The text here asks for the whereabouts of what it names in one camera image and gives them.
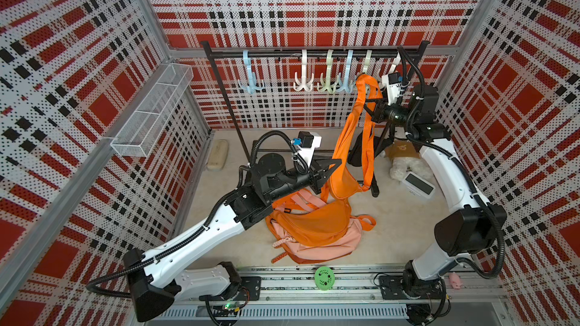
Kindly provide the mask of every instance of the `floor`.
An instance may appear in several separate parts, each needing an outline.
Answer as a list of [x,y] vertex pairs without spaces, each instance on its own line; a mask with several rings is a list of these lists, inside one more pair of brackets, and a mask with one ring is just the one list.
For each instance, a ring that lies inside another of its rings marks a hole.
[[[321,149],[334,149],[342,129],[314,129],[323,139]],[[290,137],[298,136],[298,129],[285,130]],[[252,141],[257,140],[266,130],[243,130],[243,137],[251,150]],[[220,171],[205,170],[195,192],[185,229],[203,220],[215,202],[237,183],[238,167],[247,163],[237,134],[233,130],[217,131],[214,141],[225,139],[229,151],[225,166]],[[262,148],[284,149],[286,145],[278,136],[269,138]],[[291,158],[285,154],[288,167]],[[348,165],[356,179],[362,179],[362,168]],[[353,215],[368,214],[376,219],[377,225],[370,232],[364,232],[357,250],[351,255],[338,258],[326,264],[404,264],[418,257],[434,241],[433,227],[448,215],[445,198],[437,187],[429,200],[411,194],[407,188],[390,178],[390,162],[381,156],[375,158],[375,175],[380,195],[373,198],[371,192],[357,193],[350,198]],[[195,261],[190,268],[214,267],[222,261],[230,261],[236,267],[268,266],[272,258],[278,256],[280,249],[272,248],[276,238],[260,222],[230,238],[210,250]],[[276,266],[294,266],[290,257],[284,257]]]

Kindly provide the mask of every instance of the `wire mesh basket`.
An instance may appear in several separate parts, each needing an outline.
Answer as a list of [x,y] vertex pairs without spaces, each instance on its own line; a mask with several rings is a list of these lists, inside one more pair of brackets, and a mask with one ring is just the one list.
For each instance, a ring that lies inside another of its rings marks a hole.
[[151,154],[192,78],[190,66],[177,63],[167,65],[111,143],[117,154],[135,157]]

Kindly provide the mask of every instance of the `white plush dog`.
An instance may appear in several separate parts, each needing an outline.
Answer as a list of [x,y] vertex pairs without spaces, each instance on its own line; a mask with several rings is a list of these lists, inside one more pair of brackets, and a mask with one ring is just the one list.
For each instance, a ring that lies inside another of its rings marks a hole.
[[393,179],[403,180],[409,170],[424,179],[433,176],[431,168],[421,159],[409,141],[395,140],[391,146],[385,149],[385,155],[393,163],[390,170]]

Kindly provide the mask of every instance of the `black metal rod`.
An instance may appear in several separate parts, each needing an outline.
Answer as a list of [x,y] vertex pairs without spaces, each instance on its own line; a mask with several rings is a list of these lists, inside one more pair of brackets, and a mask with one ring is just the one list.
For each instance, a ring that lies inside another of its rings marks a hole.
[[236,127],[236,132],[238,133],[238,137],[240,138],[240,142],[243,147],[243,152],[246,154],[246,158],[250,161],[250,153],[248,152],[248,148],[246,147],[246,142],[243,140],[242,132],[240,131],[240,127],[238,126],[238,119],[234,114],[234,109],[231,108],[230,98],[227,96],[226,87],[223,85],[223,81],[221,80],[221,76],[219,74],[218,66],[216,61],[214,60],[214,56],[212,55],[212,48],[209,46],[209,42],[202,41],[201,46],[204,47],[205,55],[208,57],[209,64],[212,66],[212,71],[214,71],[214,76],[216,77],[216,81],[218,82],[219,89],[221,91],[221,96],[226,101],[226,106],[228,111],[230,112],[230,117],[232,121],[234,121],[234,126]]
[[[427,48],[429,43],[431,43],[431,42],[428,40],[421,41],[421,44],[419,45],[419,48],[417,49],[417,56],[415,57],[415,61],[413,61],[417,66],[419,66],[419,62],[423,58],[423,54],[425,53],[425,49]],[[411,67],[409,69],[409,72],[407,73],[407,83],[411,83],[411,79],[413,78],[414,74],[415,74],[415,69],[413,67]]]
[[[258,149],[257,151],[258,152],[269,152],[269,153],[289,153],[289,152],[291,152],[290,149]],[[314,152],[315,153],[333,153],[334,149],[333,150],[315,149]]]
[[[407,53],[411,57],[421,58],[423,56],[425,48],[429,44],[428,41],[421,42],[421,45],[417,49],[409,49]],[[310,58],[324,58],[326,59],[328,54],[328,50],[308,50],[308,57]],[[346,58],[349,54],[348,50],[333,50],[332,57],[333,58]],[[396,48],[387,48],[387,49],[378,49],[372,50],[372,56],[374,58],[395,58],[397,56],[397,49]],[[226,58],[242,58],[243,52],[239,51],[213,51],[212,57],[214,59],[226,59]],[[268,57],[302,57],[301,50],[270,50],[270,51],[261,51],[259,49],[255,51],[248,51],[249,58],[268,58]],[[366,50],[353,50],[353,58],[365,58],[366,57]]]

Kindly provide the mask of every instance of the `plastic hook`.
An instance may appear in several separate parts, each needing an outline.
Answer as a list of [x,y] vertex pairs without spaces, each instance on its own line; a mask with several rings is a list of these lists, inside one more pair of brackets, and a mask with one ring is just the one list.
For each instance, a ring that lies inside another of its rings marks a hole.
[[[401,54],[399,52],[397,52],[397,56],[395,57],[395,60],[393,61],[393,64],[390,65],[390,67],[388,68],[387,74],[390,75],[391,73],[394,73],[395,72],[395,69],[397,68],[397,66],[399,65],[399,63],[401,63]],[[388,84],[388,82],[381,81],[381,84],[380,84],[381,90],[383,88],[385,88],[387,86],[387,84]]]
[[330,72],[332,71],[332,50],[328,50],[327,54],[327,73],[326,73],[326,80],[323,81],[323,74],[320,73],[320,83],[318,84],[319,91],[328,91],[328,93],[333,94],[337,90],[336,84],[334,87],[330,86],[330,81],[332,78],[330,77]]
[[238,80],[238,84],[244,91],[253,95],[256,90],[261,90],[264,87],[256,86],[256,73],[252,72],[252,60],[248,58],[248,51],[243,51],[243,65],[246,66],[246,71],[248,72],[248,85],[243,86],[240,80]]
[[341,82],[338,78],[338,84],[340,87],[337,89],[337,92],[344,91],[347,93],[352,93],[352,86],[349,85],[349,75],[350,75],[350,66],[353,62],[353,50],[349,50],[349,54],[346,56],[346,64],[344,65],[344,80]]
[[314,88],[314,73],[310,78],[310,81],[306,82],[306,62],[308,61],[308,57],[306,54],[306,50],[302,50],[302,81],[298,80],[298,72],[294,72],[294,90],[301,91],[305,90],[307,92],[312,91]]
[[363,67],[362,71],[365,74],[366,74],[366,71],[368,70],[368,65],[371,63],[371,54],[372,54],[372,51],[366,51],[366,56],[364,58],[364,64],[362,66]]

